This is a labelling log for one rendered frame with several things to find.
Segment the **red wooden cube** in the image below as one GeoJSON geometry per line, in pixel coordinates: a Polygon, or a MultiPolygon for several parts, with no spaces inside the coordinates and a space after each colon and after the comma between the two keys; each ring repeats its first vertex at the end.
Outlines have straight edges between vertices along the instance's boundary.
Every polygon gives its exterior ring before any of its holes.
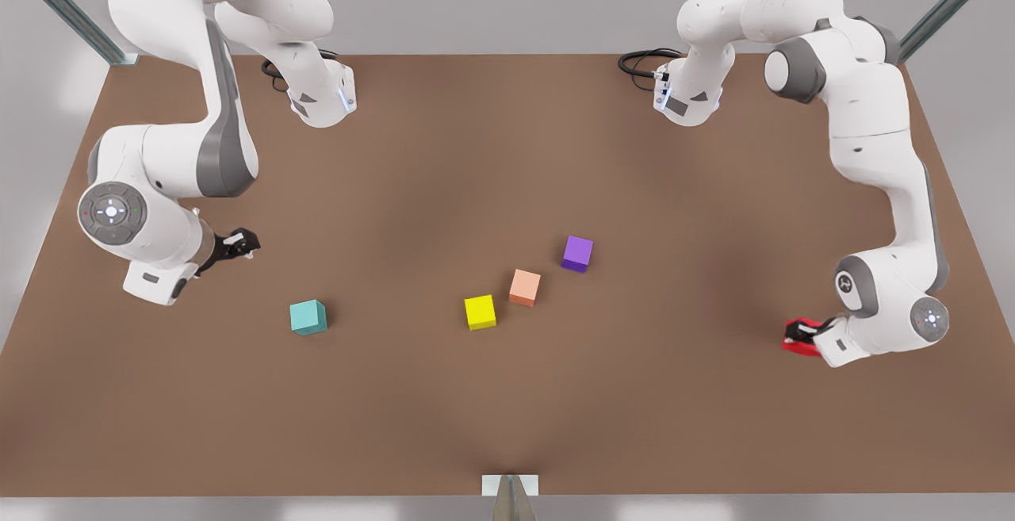
{"type": "Polygon", "coordinates": [[[796,320],[787,321],[784,326],[783,349],[804,356],[820,356],[822,353],[815,344],[797,343],[796,341],[796,320]]]}

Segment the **teal wooden cube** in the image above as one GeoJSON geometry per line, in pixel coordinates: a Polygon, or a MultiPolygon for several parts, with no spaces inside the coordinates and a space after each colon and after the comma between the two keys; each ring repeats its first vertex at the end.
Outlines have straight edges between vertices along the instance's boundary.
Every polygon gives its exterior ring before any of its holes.
{"type": "Polygon", "coordinates": [[[290,328],[297,335],[312,335],[327,330],[326,308],[318,300],[290,305],[289,318],[290,328]]]}

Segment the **yellow wooden cube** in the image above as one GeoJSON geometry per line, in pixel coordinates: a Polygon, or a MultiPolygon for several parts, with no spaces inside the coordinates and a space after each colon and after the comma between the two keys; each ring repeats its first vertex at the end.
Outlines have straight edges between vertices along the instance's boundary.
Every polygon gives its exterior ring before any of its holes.
{"type": "Polygon", "coordinates": [[[496,326],[496,306],[492,296],[479,296],[465,298],[464,306],[469,329],[477,331],[480,329],[492,328],[496,326]]]}

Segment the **orange wooden cube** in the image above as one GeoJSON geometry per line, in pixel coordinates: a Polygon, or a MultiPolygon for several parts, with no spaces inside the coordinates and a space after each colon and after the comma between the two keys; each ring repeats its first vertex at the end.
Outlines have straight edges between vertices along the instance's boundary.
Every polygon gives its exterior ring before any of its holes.
{"type": "Polygon", "coordinates": [[[510,298],[512,303],[533,307],[538,294],[540,280],[541,275],[539,273],[515,269],[514,275],[512,275],[510,294],[507,294],[507,298],[510,298]]]}

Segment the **purple wooden cube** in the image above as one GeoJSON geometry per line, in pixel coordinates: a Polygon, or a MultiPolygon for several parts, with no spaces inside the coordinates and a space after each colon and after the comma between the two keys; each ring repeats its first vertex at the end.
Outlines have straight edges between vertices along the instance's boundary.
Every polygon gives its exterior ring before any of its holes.
{"type": "Polygon", "coordinates": [[[593,240],[568,236],[561,259],[563,268],[584,273],[588,270],[593,250],[593,240]]]}

